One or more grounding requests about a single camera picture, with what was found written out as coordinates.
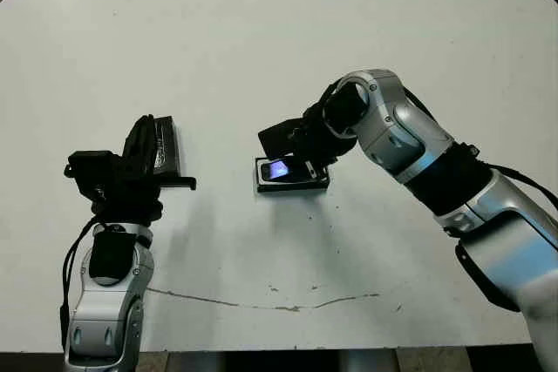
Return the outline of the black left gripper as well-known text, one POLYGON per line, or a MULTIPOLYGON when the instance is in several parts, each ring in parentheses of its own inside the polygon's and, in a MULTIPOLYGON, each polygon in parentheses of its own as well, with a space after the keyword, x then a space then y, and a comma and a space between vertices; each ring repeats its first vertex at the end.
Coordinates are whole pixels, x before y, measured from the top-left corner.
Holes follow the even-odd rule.
POLYGON ((127 135, 122 157, 108 156, 95 174, 92 212, 105 222, 151 223, 162 215, 163 188, 196 189, 196 178, 181 175, 174 156, 159 159, 157 152, 155 118, 143 115, 127 135))

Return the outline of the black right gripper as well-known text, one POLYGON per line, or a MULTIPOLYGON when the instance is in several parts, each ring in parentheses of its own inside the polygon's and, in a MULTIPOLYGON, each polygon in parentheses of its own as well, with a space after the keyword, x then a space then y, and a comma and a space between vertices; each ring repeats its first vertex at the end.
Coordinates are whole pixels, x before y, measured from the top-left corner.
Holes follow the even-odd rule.
POLYGON ((356 136, 339 138, 326 125, 323 107, 315 103, 309 107, 290 134, 293 154, 315 169, 323 170, 337 162, 337 158, 349 152, 357 143, 356 136))

